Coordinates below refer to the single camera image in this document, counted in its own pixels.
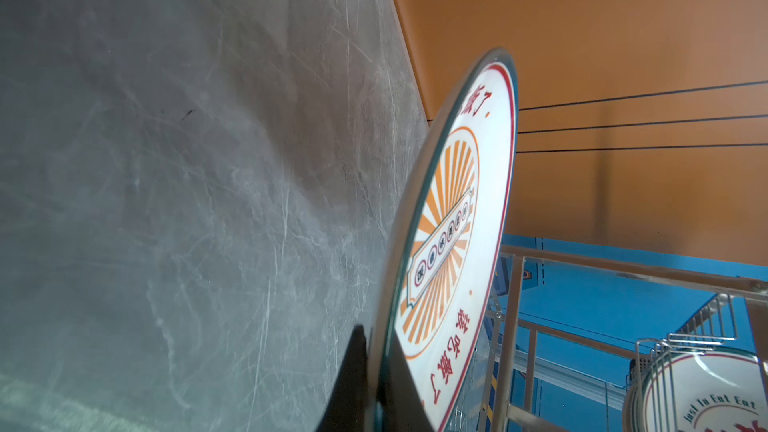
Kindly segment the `steel two-tier dish rack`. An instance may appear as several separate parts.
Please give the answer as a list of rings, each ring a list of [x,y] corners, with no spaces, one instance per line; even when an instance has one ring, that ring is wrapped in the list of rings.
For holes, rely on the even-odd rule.
[[[588,245],[560,240],[505,236],[504,245],[668,267],[767,282],[767,266],[713,259]],[[503,340],[503,314],[512,274],[512,257],[496,266],[490,316],[476,348],[470,375],[449,422],[449,431],[490,431],[493,401]],[[532,412],[572,431],[618,431],[625,384],[634,372],[635,344],[640,339],[662,339],[668,333],[693,327],[696,333],[728,335],[730,347],[754,352],[746,304],[733,297],[733,308],[715,295],[674,286],[645,283],[580,266],[527,259],[524,267],[519,320],[561,331],[612,348],[628,351],[627,359],[537,332]]]

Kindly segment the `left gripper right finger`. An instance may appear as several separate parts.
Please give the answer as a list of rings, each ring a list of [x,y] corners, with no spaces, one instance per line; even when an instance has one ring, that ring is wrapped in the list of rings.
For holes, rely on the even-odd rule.
[[[393,351],[379,386],[380,431],[432,432],[402,352]]]

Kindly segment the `white plate orange sunburst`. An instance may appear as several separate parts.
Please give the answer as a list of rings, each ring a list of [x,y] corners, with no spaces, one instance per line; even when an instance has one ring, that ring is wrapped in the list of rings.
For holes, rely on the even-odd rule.
[[[494,282],[514,175],[519,112],[511,55],[479,58],[427,131],[390,233],[369,339],[364,427],[402,352],[433,431],[446,428],[473,361]]]

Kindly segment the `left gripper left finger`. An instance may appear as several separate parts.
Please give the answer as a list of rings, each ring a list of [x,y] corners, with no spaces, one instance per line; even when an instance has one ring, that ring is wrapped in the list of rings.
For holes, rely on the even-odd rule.
[[[367,342],[364,326],[354,326],[326,410],[316,432],[364,430],[367,393]]]

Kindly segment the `white plate red characters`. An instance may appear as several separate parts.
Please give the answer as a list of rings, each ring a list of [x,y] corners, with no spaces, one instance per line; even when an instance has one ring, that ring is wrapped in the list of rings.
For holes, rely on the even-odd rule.
[[[756,355],[732,348],[658,351],[633,360],[625,431],[765,431],[767,398]]]

